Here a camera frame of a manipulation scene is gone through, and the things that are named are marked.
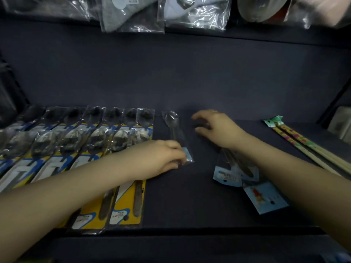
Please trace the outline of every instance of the goldfish illustration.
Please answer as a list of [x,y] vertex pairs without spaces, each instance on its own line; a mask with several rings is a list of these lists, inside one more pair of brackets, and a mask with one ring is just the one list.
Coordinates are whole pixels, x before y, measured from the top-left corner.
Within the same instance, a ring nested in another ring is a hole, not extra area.
[[265,200],[262,197],[262,194],[257,191],[256,188],[251,188],[252,192],[255,194],[256,201],[257,201],[257,206],[261,205],[262,203],[265,202]]

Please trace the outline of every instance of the dark wall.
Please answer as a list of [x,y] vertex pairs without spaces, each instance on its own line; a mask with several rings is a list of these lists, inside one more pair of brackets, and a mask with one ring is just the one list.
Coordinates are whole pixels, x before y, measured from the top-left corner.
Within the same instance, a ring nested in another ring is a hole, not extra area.
[[5,19],[0,51],[33,103],[211,107],[248,120],[315,122],[351,76],[349,49]]

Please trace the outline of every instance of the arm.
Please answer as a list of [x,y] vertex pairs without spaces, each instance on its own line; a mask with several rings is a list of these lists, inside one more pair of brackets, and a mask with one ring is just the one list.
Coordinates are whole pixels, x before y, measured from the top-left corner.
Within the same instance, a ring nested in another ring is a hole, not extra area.
[[351,181],[262,142],[225,114],[205,110],[193,115],[199,118],[212,128],[196,128],[199,134],[251,159],[292,202],[351,250]]
[[0,196],[0,254],[13,262],[71,213],[100,194],[186,161],[176,141],[147,141]]

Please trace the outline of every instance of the hand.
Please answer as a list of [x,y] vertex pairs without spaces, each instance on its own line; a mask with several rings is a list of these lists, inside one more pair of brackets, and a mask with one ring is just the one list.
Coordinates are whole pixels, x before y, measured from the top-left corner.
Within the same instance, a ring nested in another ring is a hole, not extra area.
[[216,110],[201,110],[191,117],[193,120],[200,118],[205,119],[211,129],[208,130],[204,127],[198,127],[195,131],[222,148],[235,149],[238,141],[240,141],[243,136],[247,135],[247,133],[226,114]]
[[146,141],[111,156],[118,160],[119,166],[128,169],[129,181],[149,179],[178,169],[178,160],[186,162],[185,152],[174,140]]

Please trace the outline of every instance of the forearm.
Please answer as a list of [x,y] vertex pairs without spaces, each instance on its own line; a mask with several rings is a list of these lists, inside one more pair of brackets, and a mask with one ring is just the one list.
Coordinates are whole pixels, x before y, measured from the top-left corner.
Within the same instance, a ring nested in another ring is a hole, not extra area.
[[126,182],[127,169],[116,161],[116,157],[104,157],[1,195],[2,261],[14,261],[71,213]]
[[244,134],[235,150],[251,159],[327,233],[351,249],[351,182]]

